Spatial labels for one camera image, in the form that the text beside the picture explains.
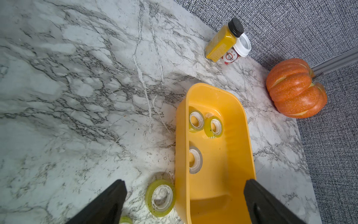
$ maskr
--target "orange pumpkin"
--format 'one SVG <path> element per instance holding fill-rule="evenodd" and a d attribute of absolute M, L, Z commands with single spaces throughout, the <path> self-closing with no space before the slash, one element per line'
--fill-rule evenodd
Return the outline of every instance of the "orange pumpkin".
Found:
<path fill-rule="evenodd" d="M 308 118 L 327 103 L 322 84 L 312 82 L 314 73 L 302 59 L 278 63 L 268 74 L 266 88 L 280 113 L 291 118 Z"/>

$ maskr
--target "jar label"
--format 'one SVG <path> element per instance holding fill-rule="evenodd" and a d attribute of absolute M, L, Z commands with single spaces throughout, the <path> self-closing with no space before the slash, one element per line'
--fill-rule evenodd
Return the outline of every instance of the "jar label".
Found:
<path fill-rule="evenodd" d="M 224 56 L 221 57 L 221 59 L 224 61 L 226 65 L 229 65 L 239 57 L 240 55 L 232 47 L 226 52 L 226 54 L 224 54 Z"/>

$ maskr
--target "yellow plastic bin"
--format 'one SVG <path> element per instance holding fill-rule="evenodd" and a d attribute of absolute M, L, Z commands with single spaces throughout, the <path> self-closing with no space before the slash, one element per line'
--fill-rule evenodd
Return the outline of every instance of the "yellow plastic bin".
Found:
<path fill-rule="evenodd" d="M 244 108 L 229 92 L 193 85 L 176 111 L 180 218 L 187 224 L 251 223 L 243 194 L 249 179 L 256 174 Z"/>

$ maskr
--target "white marble surface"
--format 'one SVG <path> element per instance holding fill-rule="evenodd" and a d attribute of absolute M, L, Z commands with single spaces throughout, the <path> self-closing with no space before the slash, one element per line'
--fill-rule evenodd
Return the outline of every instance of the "white marble surface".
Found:
<path fill-rule="evenodd" d="M 273 107 L 253 59 L 203 57 L 214 32 L 171 0 L 0 2 L 1 223 L 65 223 L 116 179 L 123 214 L 174 177 L 175 110 L 196 82 L 248 117 L 257 180 L 307 223 L 320 216 L 295 119 Z"/>

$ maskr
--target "gray fabric wall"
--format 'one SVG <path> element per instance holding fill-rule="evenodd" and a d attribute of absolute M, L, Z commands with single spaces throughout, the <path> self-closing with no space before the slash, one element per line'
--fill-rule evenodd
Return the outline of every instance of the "gray fabric wall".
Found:
<path fill-rule="evenodd" d="M 297 119 L 322 223 L 358 223 L 358 62 L 327 73 L 327 105 Z"/>
<path fill-rule="evenodd" d="M 252 43 L 249 56 L 267 69 L 289 58 L 310 66 L 358 46 L 357 0 L 174 0 L 219 30 L 237 17 Z"/>

